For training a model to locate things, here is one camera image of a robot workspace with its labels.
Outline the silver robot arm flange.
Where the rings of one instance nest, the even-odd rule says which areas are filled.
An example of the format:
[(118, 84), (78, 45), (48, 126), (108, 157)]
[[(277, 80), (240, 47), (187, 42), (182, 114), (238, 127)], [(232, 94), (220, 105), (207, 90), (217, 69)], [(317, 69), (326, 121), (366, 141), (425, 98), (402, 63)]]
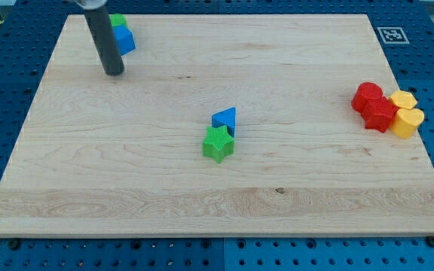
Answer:
[(85, 10), (94, 10), (104, 6), (108, 0), (69, 0)]

